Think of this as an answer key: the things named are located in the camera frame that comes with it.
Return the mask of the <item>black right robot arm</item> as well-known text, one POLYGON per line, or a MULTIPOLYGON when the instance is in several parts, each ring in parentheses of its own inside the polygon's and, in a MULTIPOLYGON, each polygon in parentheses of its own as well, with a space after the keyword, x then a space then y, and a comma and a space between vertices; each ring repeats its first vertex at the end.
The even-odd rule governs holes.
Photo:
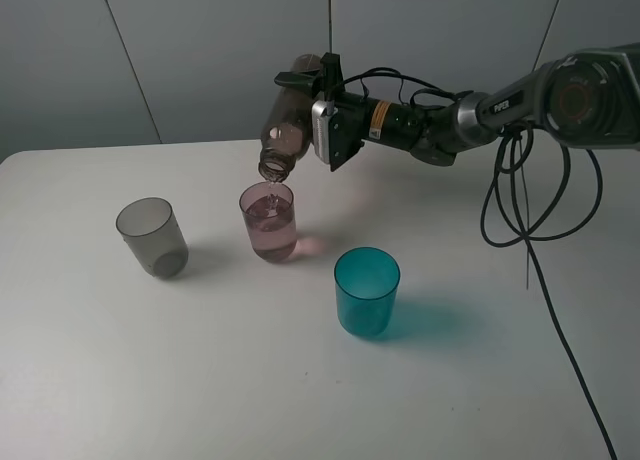
POLYGON ((447 106, 406 105, 356 95, 347 85, 368 78, 409 76, 385 68, 345 78, 340 58, 327 53, 316 70, 281 72, 274 82, 312 102, 314 150, 337 170, 371 141, 447 167, 458 154, 528 127, 574 149, 639 147, 639 46, 583 49, 543 64, 492 95, 452 93, 428 82, 421 92, 447 106))

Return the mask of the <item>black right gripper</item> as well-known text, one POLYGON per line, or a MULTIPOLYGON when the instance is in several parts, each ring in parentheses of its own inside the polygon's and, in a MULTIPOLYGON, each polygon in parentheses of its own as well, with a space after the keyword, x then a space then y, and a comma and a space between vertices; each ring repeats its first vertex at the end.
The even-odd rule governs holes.
POLYGON ((418 142, 425 132, 424 113, 392 101, 343 92, 344 77, 340 56, 327 52, 320 63, 322 75, 319 71, 280 72, 274 82, 304 96, 317 96, 323 92, 325 100, 359 108, 363 114, 361 135, 364 144, 373 142, 409 151, 418 142))

